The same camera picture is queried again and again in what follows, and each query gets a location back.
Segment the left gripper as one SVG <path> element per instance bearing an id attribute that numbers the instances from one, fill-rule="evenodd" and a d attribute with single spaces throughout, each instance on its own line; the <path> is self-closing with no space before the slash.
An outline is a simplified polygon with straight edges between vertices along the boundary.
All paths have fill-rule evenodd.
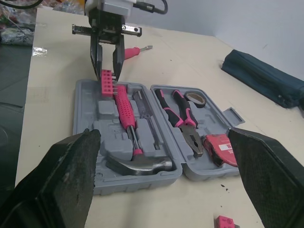
<path id="1" fill-rule="evenodd" d="M 101 80 L 103 48 L 99 42 L 115 44 L 113 52 L 113 70 L 116 80 L 119 79 L 124 59 L 124 35 L 140 37 L 141 27 L 128 26 L 124 16 L 92 9 L 88 13 L 90 27 L 72 25 L 72 34 L 91 36 L 90 57 L 98 81 Z"/>

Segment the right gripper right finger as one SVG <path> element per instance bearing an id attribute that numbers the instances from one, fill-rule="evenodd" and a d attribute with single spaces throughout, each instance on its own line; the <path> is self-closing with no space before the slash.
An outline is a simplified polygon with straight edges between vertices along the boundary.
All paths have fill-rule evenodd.
<path id="1" fill-rule="evenodd" d="M 243 186 L 266 228 L 304 226 L 304 168 L 276 139 L 228 131 Z"/>

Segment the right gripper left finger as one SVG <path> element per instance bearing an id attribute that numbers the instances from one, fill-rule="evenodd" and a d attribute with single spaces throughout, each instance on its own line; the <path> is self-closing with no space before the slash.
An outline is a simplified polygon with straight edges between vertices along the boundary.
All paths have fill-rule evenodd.
<path id="1" fill-rule="evenodd" d="M 101 135 L 85 129 L 53 144 L 0 208 L 2 228 L 83 228 Z"/>

